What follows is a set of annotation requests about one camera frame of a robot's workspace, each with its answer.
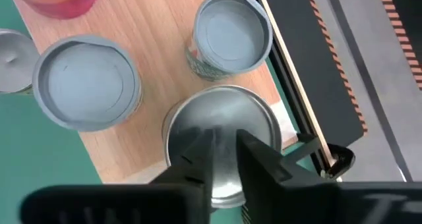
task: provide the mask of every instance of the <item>metal can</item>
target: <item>metal can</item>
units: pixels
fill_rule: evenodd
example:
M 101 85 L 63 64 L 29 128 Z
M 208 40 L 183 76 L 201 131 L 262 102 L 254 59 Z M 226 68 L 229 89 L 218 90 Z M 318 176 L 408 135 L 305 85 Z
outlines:
M 39 57 L 29 37 L 0 29 L 0 94 L 32 94 L 32 73 Z
M 88 132 L 122 123 L 142 99 L 136 65 L 116 43 L 93 35 L 51 45 L 36 64 L 34 96 L 55 123 Z
M 162 126 L 167 164 L 202 131 L 216 127 L 221 136 L 214 148 L 212 207 L 234 208 L 245 202 L 237 172 L 236 130 L 245 129 L 276 150 L 282 135 L 276 116 L 258 95 L 239 86 L 215 86 L 176 103 L 167 113 Z
M 271 23 L 257 1 L 205 0 L 186 56 L 197 75 L 213 81 L 259 67 L 271 45 Z

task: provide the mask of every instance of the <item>black mat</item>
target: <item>black mat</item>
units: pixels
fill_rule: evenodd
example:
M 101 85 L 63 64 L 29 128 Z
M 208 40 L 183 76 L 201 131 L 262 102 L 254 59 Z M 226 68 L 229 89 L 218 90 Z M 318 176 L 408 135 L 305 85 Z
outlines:
M 326 141 L 350 145 L 362 137 L 363 127 L 310 1 L 267 1 Z
M 393 0 L 417 60 L 422 62 L 422 0 Z

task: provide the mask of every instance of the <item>can rim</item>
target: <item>can rim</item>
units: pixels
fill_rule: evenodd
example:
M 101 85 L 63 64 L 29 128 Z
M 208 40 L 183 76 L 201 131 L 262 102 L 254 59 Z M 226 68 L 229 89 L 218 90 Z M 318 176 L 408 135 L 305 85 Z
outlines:
M 27 35 L 19 32 L 17 30 L 12 30 L 12 29 L 8 29 L 8 28 L 0 28 L 0 35 L 5 35 L 5 34 L 14 34 L 14 35 L 26 38 L 26 39 L 28 39 L 32 42 L 31 37 L 28 37 Z M 5 92 L 5 91 L 0 90 L 0 94 L 19 94 L 21 92 L 27 91 L 31 87 L 32 87 L 32 82 L 30 82 L 28 85 L 25 85 L 25 87 L 21 88 L 20 90 L 15 91 L 15 92 Z
M 198 11 L 196 12 L 196 15 L 195 15 L 195 22 L 194 22 L 194 27 L 193 27 L 193 40 L 195 41 L 195 44 L 198 47 L 198 50 L 200 52 L 203 52 L 203 47 L 201 46 L 200 43 L 198 43 L 198 36 L 196 34 L 196 29 L 197 29 L 197 26 L 199 25 L 200 17 L 201 17 L 202 12 L 204 11 L 204 9 L 208 6 L 208 4 L 211 1 L 213 1 L 213 0 L 203 1 L 200 5 Z M 271 47 L 272 47 L 272 38 L 273 38 L 272 25 L 271 25 L 270 19 L 268 18 L 266 11 L 256 0 L 246 0 L 246 2 L 248 2 L 248 4 L 256 11 L 256 14 L 259 17 L 262 17 L 264 19 L 266 24 L 265 24 L 265 26 L 262 26 L 262 27 L 266 28 L 266 30 L 268 31 L 268 44 L 265 47 L 265 50 L 262 52 L 262 57 L 255 64 L 251 65 L 248 68 L 240 69 L 240 70 L 223 67 L 219 63 L 215 62 L 215 60 L 213 60 L 213 58 L 209 57 L 208 55 L 201 54 L 204 57 L 206 62 L 211 63 L 213 67 L 216 67 L 217 69 L 220 69 L 221 71 L 226 72 L 226 73 L 240 74 L 240 73 L 249 72 L 249 71 L 252 71 L 252 70 L 258 68 L 264 62 L 265 58 L 270 53 L 270 50 L 271 50 Z
M 234 89 L 234 90 L 239 90 L 239 91 L 241 91 L 241 92 L 246 92 L 246 93 L 248 93 L 248 94 L 250 94 L 251 96 L 253 96 L 254 97 L 254 99 L 257 99 L 258 100 L 258 102 L 261 104 L 261 105 L 263 105 L 264 107 L 265 107 L 265 109 L 266 109 L 266 112 L 268 113 L 268 116 L 269 117 L 271 117 L 272 119 L 274 119 L 274 121 L 275 121 L 275 125 L 276 125 L 276 127 L 278 128 L 278 130 L 276 130 L 276 131 L 279 131 L 279 133 L 281 134 L 281 130 L 280 130 L 280 125 L 278 124 L 278 121 L 277 121 L 277 118 L 276 118 L 276 115 L 274 114 L 274 112 L 272 111 L 272 109 L 271 109 L 271 107 L 269 106 L 269 104 L 263 99 L 263 98 L 261 98 L 258 94 L 256 94 L 255 92 L 253 92 L 253 91 L 251 91 L 251 90 L 249 90 L 249 89 L 247 89 L 247 88 L 244 88 L 244 87 L 242 87 L 242 86 L 237 86 L 237 85 L 218 85 L 218 86 L 211 86 L 211 87 L 209 87 L 209 88 L 206 88 L 206 89 L 203 89 L 203 90 L 201 90 L 201 91 L 199 91 L 199 92 L 197 92 L 197 93 L 195 93 L 195 94 L 193 94 L 192 96 L 190 96 L 189 98 L 187 98 L 187 99 L 185 99 L 183 102 L 181 102 L 180 103 L 180 101 L 179 102 L 177 102 L 177 103 L 180 103 L 180 105 L 179 105 L 179 107 L 175 110 L 175 113 L 172 115 L 172 118 L 171 118 L 171 120 L 169 121 L 169 125 L 168 125 L 168 130 L 167 130 L 167 132 L 166 132 L 166 140 L 164 141 L 166 144 L 166 163 L 168 164 L 168 165 L 171 165 L 171 162 L 170 162 L 170 158 L 169 158 L 169 154 L 168 154 L 168 149 L 167 149 L 167 147 L 168 147 L 168 143 L 169 143 L 169 135 L 170 135 L 170 128 L 171 128 L 171 126 L 173 125 L 173 123 L 175 122 L 175 120 L 176 120 L 176 117 L 177 117 L 177 115 L 178 114 L 180 114 L 180 112 L 182 111 L 182 109 L 183 108 L 185 108 L 186 107 L 186 105 L 188 104 L 188 103 L 190 103 L 192 100 L 194 100 L 194 99 L 196 99 L 196 98 L 198 98 L 199 96 L 201 96 L 201 95 L 203 95 L 203 94 L 205 94 L 206 92 L 209 92 L 209 91 L 212 91 L 212 90 L 215 90 L 215 89 L 217 89 L 217 88 L 229 88 L 229 89 Z
M 134 82 L 135 82 L 135 88 L 132 95 L 132 98 L 130 102 L 128 102 L 128 105 L 126 109 L 120 114 L 118 117 L 116 117 L 114 120 L 108 122 L 108 123 L 100 123 L 96 125 L 86 126 L 84 123 L 68 123 L 67 121 L 60 119 L 51 109 L 48 101 L 45 101 L 44 97 L 40 93 L 40 71 L 44 65 L 44 61 L 49 57 L 52 53 L 54 53 L 56 50 L 58 50 L 62 45 L 65 45 L 67 43 L 71 42 L 78 42 L 78 43 L 91 43 L 91 44 L 97 44 L 102 46 L 108 46 L 114 48 L 118 53 L 120 53 L 123 58 L 128 62 L 130 65 L 130 68 L 132 70 L 132 73 L 134 75 Z M 132 59 L 129 57 L 129 54 L 122 49 L 120 46 L 118 46 L 113 41 L 100 37 L 95 36 L 92 34 L 83 34 L 83 35 L 77 35 L 77 36 L 71 36 L 68 38 L 63 38 L 52 45 L 50 45 L 42 54 L 41 57 L 38 59 L 34 73 L 32 75 L 32 87 L 34 90 L 34 97 L 36 101 L 38 102 L 38 105 L 41 107 L 42 111 L 55 123 L 58 125 L 68 128 L 68 129 L 74 129 L 81 132 L 92 132 L 92 131 L 98 131 L 103 130 L 106 128 L 109 128 L 113 125 L 116 125 L 118 123 L 123 122 L 125 119 L 127 119 L 131 113 L 136 109 L 137 103 L 140 102 L 140 98 L 142 97 L 142 82 L 141 78 L 138 74 L 138 70 L 135 68 L 135 64 L 133 63 Z

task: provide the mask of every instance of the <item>orange striped tape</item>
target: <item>orange striped tape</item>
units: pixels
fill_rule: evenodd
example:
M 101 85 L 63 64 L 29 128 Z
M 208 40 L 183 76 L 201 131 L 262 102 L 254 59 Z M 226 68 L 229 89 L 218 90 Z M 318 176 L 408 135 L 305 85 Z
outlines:
M 321 27 L 322 33 L 324 34 L 325 40 L 326 40 L 326 42 L 328 44 L 328 48 L 330 49 L 330 51 L 332 53 L 332 58 L 333 58 L 334 62 L 336 63 L 338 72 L 340 73 L 340 76 L 343 79 L 343 83 L 344 83 L 344 86 L 347 89 L 347 93 L 349 94 L 351 103 L 355 107 L 355 111 L 357 113 L 357 116 L 359 117 L 359 120 L 362 123 L 363 134 L 366 134 L 366 133 L 368 133 L 368 126 L 367 126 L 367 124 L 366 124 L 366 122 L 365 122 L 365 120 L 363 118 L 363 115 L 362 115 L 362 112 L 361 112 L 361 110 L 359 108 L 359 105 L 357 104 L 356 97 L 353 94 L 353 91 L 351 89 L 349 80 L 347 79 L 347 76 L 346 76 L 346 74 L 344 72 L 343 66 L 342 66 L 342 64 L 341 64 L 341 62 L 340 62 L 340 60 L 339 60 L 339 58 L 337 56 L 336 48 L 334 47 L 334 44 L 332 43 L 330 34 L 328 33 L 327 27 L 326 27 L 326 25 L 325 25 L 325 23 L 324 23 L 324 21 L 323 21 L 323 19 L 321 17 L 321 14 L 319 13 L 319 10 L 318 10 L 317 4 L 315 3 L 315 0 L 309 0 L 309 1 L 311 2 L 311 7 L 314 10 L 316 19 L 318 20 L 318 23 L 319 23 L 319 25 Z
M 420 65 L 416 59 L 416 54 L 413 52 L 409 38 L 406 36 L 406 31 L 403 28 L 403 23 L 400 20 L 399 14 L 396 12 L 396 7 L 394 6 L 393 0 L 381 1 L 390 19 L 391 25 L 394 28 L 398 41 L 402 46 L 404 55 L 406 56 L 407 62 L 409 63 L 409 67 L 413 77 L 415 78 L 416 84 L 419 89 L 422 90 L 422 65 Z

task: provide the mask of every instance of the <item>green surface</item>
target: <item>green surface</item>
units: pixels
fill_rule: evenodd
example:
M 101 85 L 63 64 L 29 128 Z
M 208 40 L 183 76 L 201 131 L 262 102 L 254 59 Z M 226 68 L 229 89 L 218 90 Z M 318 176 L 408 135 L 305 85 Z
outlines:
M 0 28 L 18 30 L 29 36 L 12 0 L 0 0 Z M 267 63 L 276 79 L 271 63 Z M 276 85 L 297 129 L 277 79 Z M 300 145 L 292 146 L 289 151 Z M 309 158 L 299 164 L 313 170 Z M 8 224 L 18 223 L 20 201 L 37 188 L 100 183 L 78 134 L 53 124 L 32 96 L 0 95 L 0 176 L 0 223 Z M 218 210 L 211 220 L 211 223 L 241 223 L 241 208 Z

